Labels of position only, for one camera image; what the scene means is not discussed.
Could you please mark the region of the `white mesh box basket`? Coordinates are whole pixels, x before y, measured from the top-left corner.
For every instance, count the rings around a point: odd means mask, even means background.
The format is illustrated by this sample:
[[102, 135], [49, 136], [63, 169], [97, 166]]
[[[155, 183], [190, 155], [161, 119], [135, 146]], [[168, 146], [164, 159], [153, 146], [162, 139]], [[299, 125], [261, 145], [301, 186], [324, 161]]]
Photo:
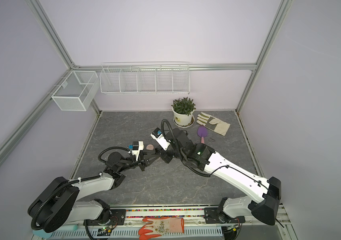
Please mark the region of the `white mesh box basket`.
[[85, 112], [99, 90], [99, 76], [95, 71], [71, 71], [52, 94], [62, 111]]

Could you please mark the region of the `potted green plant white pot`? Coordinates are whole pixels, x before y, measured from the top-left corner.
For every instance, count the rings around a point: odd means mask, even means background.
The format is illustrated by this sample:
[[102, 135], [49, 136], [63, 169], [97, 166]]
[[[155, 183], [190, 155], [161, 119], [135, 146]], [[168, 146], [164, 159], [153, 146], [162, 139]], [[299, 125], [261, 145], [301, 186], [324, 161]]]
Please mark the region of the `potted green plant white pot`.
[[172, 102], [173, 119], [178, 126], [189, 126], [192, 121], [192, 115], [195, 111], [193, 99], [184, 97], [175, 99]]

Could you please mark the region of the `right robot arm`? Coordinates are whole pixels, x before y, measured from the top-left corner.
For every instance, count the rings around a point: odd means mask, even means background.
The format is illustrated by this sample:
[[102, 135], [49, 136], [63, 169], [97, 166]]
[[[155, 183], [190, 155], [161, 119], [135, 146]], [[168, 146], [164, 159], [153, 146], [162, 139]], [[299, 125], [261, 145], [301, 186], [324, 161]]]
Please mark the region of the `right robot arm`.
[[246, 216], [273, 226], [281, 200], [281, 181], [253, 174], [224, 158], [204, 143], [193, 143], [184, 131], [171, 128], [163, 119], [151, 137], [160, 145], [162, 159], [179, 159], [195, 174], [210, 178], [216, 176], [245, 193], [243, 198], [222, 198], [217, 208], [204, 210], [207, 223], [244, 223]]

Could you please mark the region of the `beige gardening glove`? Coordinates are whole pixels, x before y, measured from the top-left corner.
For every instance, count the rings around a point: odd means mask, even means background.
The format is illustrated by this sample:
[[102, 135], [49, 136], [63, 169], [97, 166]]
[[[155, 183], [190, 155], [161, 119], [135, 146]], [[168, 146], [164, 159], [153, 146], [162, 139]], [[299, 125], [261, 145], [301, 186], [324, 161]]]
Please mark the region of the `beige gardening glove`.
[[225, 136], [230, 124], [226, 123], [212, 115], [201, 112], [197, 115], [197, 123], [205, 126], [208, 130], [211, 130], [219, 135]]

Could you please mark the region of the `red white work glove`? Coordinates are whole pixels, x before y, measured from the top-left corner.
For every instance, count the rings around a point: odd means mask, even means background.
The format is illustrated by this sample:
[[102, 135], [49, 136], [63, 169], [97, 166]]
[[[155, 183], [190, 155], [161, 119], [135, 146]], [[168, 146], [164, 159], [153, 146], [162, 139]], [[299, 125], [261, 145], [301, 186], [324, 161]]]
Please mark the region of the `red white work glove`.
[[173, 217], [144, 218], [145, 223], [138, 234], [140, 240], [149, 240], [161, 237], [168, 233], [184, 233], [184, 219]]

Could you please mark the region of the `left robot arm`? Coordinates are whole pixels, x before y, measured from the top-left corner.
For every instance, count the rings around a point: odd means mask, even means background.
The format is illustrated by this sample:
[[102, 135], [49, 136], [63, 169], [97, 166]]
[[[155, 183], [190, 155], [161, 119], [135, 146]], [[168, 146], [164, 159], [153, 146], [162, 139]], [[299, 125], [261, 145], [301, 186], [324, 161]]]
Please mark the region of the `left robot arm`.
[[52, 233], [60, 227], [83, 221], [97, 225], [108, 225], [112, 221], [111, 207], [101, 199], [83, 202], [92, 194], [117, 188], [125, 176], [123, 171], [139, 167], [142, 171], [164, 153], [157, 147], [153, 150], [126, 148], [124, 157], [121, 147], [110, 147], [102, 151], [98, 159], [106, 165], [103, 172], [74, 180], [55, 178], [28, 208], [32, 217], [31, 229]]

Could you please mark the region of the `pink earbud charging case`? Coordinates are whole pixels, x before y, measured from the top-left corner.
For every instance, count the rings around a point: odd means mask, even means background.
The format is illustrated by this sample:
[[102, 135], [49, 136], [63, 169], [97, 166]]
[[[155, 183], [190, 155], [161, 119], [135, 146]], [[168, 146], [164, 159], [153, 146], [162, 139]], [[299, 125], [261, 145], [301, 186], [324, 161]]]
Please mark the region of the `pink earbud charging case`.
[[147, 149], [147, 150], [150, 150], [150, 151], [151, 151], [151, 150], [154, 150], [154, 146], [153, 146], [153, 145], [147, 145], [146, 149]]

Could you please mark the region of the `teal plastic scoop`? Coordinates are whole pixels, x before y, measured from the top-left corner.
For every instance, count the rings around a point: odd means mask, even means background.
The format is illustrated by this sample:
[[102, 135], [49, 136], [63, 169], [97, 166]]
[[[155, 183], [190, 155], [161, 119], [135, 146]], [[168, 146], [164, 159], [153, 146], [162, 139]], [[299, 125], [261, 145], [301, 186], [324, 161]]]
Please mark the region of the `teal plastic scoop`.
[[47, 233], [44, 230], [33, 230], [33, 235], [38, 236], [42, 239], [49, 239], [53, 233]]

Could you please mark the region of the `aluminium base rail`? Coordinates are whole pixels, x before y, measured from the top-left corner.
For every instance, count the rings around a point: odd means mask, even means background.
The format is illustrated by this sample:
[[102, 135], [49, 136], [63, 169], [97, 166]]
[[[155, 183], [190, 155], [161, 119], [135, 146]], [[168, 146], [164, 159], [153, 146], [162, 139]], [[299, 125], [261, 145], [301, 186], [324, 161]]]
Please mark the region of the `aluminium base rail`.
[[97, 217], [94, 220], [87, 220], [87, 225], [97, 227], [113, 227], [115, 225], [122, 226], [129, 221], [141, 221], [144, 218], [185, 218], [197, 219], [207, 224], [224, 224], [237, 223], [240, 219], [241, 223], [245, 222], [246, 217], [252, 217], [249, 209], [245, 209], [244, 214], [232, 214], [230, 216], [224, 212], [224, 205], [219, 206], [170, 206], [168, 208], [122, 208], [110, 209], [107, 211], [107, 219], [100, 220]]

